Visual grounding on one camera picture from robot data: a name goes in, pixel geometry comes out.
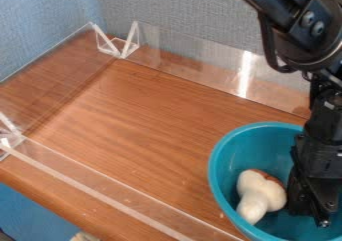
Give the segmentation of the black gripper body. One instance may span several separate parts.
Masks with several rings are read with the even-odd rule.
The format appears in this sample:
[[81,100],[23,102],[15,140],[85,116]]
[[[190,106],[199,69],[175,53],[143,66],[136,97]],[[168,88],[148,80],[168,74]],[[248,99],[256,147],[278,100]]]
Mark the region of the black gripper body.
[[306,134],[298,134],[291,158],[299,178],[342,179],[342,145],[329,145]]

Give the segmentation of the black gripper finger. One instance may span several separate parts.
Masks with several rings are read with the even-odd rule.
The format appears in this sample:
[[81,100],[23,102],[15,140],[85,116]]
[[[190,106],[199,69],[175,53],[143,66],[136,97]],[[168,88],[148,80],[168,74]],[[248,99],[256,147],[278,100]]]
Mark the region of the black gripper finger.
[[327,228],[331,225],[331,216],[339,209],[339,194],[342,180],[308,179],[310,209],[318,227]]
[[287,210],[292,216],[314,216],[312,192],[296,167],[291,168],[287,180]]

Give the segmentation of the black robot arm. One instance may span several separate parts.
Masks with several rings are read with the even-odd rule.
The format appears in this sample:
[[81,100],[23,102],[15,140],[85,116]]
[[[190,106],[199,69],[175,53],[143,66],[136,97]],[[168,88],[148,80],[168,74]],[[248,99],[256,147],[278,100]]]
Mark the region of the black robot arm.
[[342,0],[244,0],[256,10],[264,57],[310,82],[310,119],[291,147],[287,208],[331,224],[342,194]]

